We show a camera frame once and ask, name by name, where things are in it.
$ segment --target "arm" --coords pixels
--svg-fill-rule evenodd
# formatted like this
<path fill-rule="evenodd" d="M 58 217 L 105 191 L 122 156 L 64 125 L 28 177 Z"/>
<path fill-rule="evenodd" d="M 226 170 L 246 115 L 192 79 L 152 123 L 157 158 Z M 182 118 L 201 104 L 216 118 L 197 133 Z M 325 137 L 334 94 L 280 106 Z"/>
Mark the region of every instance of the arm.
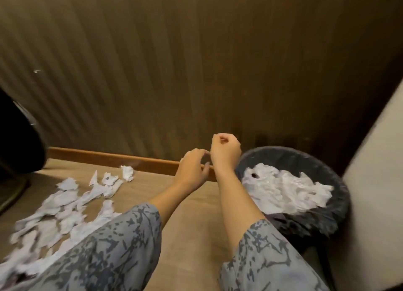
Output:
<path fill-rule="evenodd" d="M 203 170 L 200 165 L 205 153 L 189 151 L 171 186 L 84 238 L 42 273 L 31 290 L 143 290 L 158 263 L 162 229 L 208 177 L 209 163 Z"/>
<path fill-rule="evenodd" d="M 328 291 L 295 248 L 265 219 L 237 179 L 234 169 L 240 154 L 235 136 L 213 137 L 211 159 L 234 253 L 232 260 L 221 267 L 222 289 Z"/>

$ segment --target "brown wooden baseboard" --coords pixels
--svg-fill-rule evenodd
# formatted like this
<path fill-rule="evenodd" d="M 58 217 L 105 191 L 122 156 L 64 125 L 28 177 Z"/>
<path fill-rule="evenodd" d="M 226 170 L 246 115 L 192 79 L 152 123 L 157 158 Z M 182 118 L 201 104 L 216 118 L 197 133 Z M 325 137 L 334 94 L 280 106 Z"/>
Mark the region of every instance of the brown wooden baseboard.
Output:
<path fill-rule="evenodd" d="M 132 166 L 134 170 L 165 175 L 175 175 L 179 166 L 178 161 L 60 147 L 49 147 L 48 157 L 109 167 Z M 210 167 L 208 180 L 216 182 L 213 166 Z"/>

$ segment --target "gray patterned sleeve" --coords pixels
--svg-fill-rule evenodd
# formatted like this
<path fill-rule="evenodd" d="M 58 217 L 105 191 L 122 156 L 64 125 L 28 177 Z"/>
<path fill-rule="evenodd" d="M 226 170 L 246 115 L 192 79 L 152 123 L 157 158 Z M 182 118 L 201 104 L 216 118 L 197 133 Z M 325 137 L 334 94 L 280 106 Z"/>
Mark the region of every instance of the gray patterned sleeve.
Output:
<path fill-rule="evenodd" d="M 225 291 L 328 291 L 295 248 L 267 220 L 245 232 L 237 252 L 221 267 Z"/>
<path fill-rule="evenodd" d="M 140 204 L 68 251 L 31 290 L 143 290 L 160 252 L 159 212 Z"/>

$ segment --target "light wood floor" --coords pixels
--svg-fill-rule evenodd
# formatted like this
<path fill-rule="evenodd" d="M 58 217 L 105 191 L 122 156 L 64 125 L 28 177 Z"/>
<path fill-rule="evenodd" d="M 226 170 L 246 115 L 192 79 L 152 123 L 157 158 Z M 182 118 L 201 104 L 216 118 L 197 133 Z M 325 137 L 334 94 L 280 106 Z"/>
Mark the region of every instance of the light wood floor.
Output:
<path fill-rule="evenodd" d="M 119 168 L 55 159 L 48 160 L 43 170 L 32 173 L 32 186 L 0 217 L 0 258 L 13 248 L 8 238 L 15 221 L 33 214 L 42 201 L 56 191 L 56 184 L 67 177 L 77 180 L 80 195 L 89 190 L 88 183 L 95 170 L 98 170 L 99 177 L 105 172 L 121 176 Z M 115 211 L 125 212 L 147 201 L 164 190 L 172 179 L 168 175 L 136 172 L 134 180 L 125 182 L 111 198 Z M 160 261 L 147 285 L 147 291 L 219 290 L 217 278 L 220 265 L 228 261 L 231 255 L 218 193 L 217 183 L 206 182 L 176 209 L 162 233 Z M 88 221 L 96 217 L 103 200 L 99 198 L 88 203 L 84 211 Z"/>

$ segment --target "pile of tissue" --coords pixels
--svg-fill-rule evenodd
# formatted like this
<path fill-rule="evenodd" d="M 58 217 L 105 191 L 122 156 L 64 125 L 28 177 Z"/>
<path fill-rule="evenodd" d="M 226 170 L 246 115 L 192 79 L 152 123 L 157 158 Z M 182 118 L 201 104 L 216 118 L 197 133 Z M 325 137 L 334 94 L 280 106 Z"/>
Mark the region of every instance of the pile of tissue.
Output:
<path fill-rule="evenodd" d="M 123 178 L 128 182 L 133 180 L 133 168 L 121 168 Z M 89 185 L 93 186 L 92 190 L 79 197 L 78 184 L 68 177 L 56 185 L 58 191 L 47 197 L 33 215 L 15 223 L 15 233 L 11 235 L 10 243 L 16 244 L 21 239 L 21 248 L 15 248 L 4 262 L 0 263 L 0 289 L 9 284 L 15 275 L 35 276 L 43 273 L 90 233 L 120 215 L 114 212 L 113 201 L 105 200 L 95 220 L 84 222 L 87 217 L 82 214 L 86 208 L 84 205 L 102 195 L 109 199 L 117 192 L 123 180 L 106 172 L 102 183 L 103 185 L 98 183 L 98 171 L 95 171 L 89 182 Z M 64 240 L 59 250 L 53 253 L 52 247 L 65 234 L 70 234 L 70 238 Z M 45 257 L 39 258 L 39 253 L 44 247 L 49 250 Z"/>
<path fill-rule="evenodd" d="M 314 184 L 303 172 L 296 177 L 263 163 L 247 168 L 242 184 L 265 214 L 298 214 L 315 207 L 326 207 L 333 190 L 330 185 Z"/>

